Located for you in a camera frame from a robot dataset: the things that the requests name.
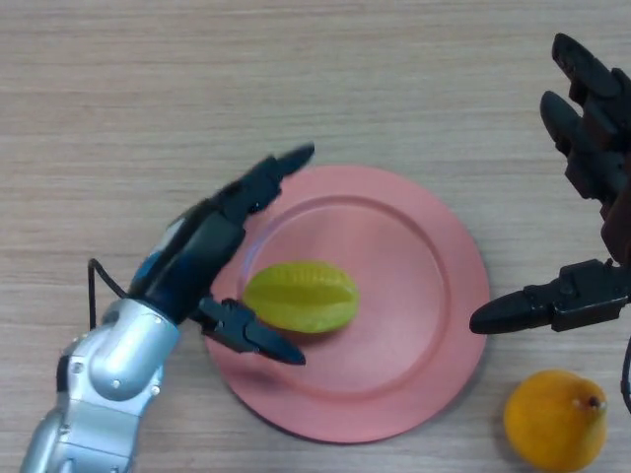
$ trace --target black cable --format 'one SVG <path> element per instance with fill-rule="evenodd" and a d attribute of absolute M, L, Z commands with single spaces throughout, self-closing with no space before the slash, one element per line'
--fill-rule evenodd
<path fill-rule="evenodd" d="M 631 384 L 629 384 L 629 369 L 631 369 L 631 338 L 627 344 L 627 351 L 624 354 L 624 362 L 622 363 L 622 379 L 620 381 L 620 391 L 622 399 L 631 413 Z"/>
<path fill-rule="evenodd" d="M 90 330 L 97 326 L 97 296 L 95 289 L 95 271 L 101 276 L 101 279 L 107 286 L 121 299 L 127 297 L 127 293 L 116 284 L 116 282 L 107 274 L 102 264 L 95 258 L 88 261 L 88 304 L 90 306 L 89 324 Z"/>

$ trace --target yellow-green fruit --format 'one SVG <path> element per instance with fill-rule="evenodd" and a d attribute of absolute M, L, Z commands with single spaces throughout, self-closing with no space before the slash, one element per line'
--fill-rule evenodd
<path fill-rule="evenodd" d="M 348 274 L 331 264 L 292 261 L 254 275 L 242 299 L 273 327 L 323 333 L 339 329 L 355 317 L 359 291 Z"/>
<path fill-rule="evenodd" d="M 515 452 L 535 468 L 570 473 L 590 465 L 607 437 L 606 397 L 593 381 L 546 370 L 523 381 L 504 410 Z"/>

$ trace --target wooden table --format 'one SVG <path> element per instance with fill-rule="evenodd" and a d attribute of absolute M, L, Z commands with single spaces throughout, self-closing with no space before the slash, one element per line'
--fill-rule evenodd
<path fill-rule="evenodd" d="M 606 258 L 598 205 L 563 176 L 538 104 L 547 89 L 567 97 L 557 32 L 630 72 L 629 18 L 627 0 L 1 1 L 0 470 L 17 471 L 59 352 L 86 328 L 88 258 L 127 284 L 179 211 L 267 153 L 314 140 L 320 164 L 377 166 L 435 192 L 478 241 L 494 297 Z M 103 309 L 111 294 L 99 297 Z M 610 397 L 589 471 L 628 471 L 628 317 L 493 337 L 448 412 L 352 447 L 263 425 L 184 332 L 140 473 L 527 472 L 501 406 L 553 367 Z"/>

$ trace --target robotic arm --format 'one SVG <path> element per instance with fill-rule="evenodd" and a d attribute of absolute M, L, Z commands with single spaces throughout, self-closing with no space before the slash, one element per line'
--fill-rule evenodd
<path fill-rule="evenodd" d="M 556 149 L 567 158 L 565 175 L 582 198 L 601 204 L 606 262 L 585 261 L 561 268 L 558 278 L 503 296 L 477 310 L 472 332 L 499 334 L 550 325 L 571 330 L 617 319 L 631 301 L 631 80 L 611 71 L 584 46 L 558 34 L 552 59 L 570 80 L 570 99 L 546 92 L 540 113 Z M 631 340 L 623 363 L 621 390 L 631 412 Z"/>
<path fill-rule="evenodd" d="M 180 215 L 165 231 L 127 292 L 101 265 L 89 265 L 90 331 L 63 352 L 57 399 L 33 434 L 21 473 L 131 473 L 140 422 L 160 394 L 178 327 L 197 322 L 204 335 L 238 353 L 304 365 L 303 353 L 234 300 L 216 302 L 212 282 L 245 237 L 249 215 L 265 209 L 280 183 L 311 159 L 307 145 L 268 157 L 240 179 Z M 96 326 L 94 271 L 120 299 Z"/>

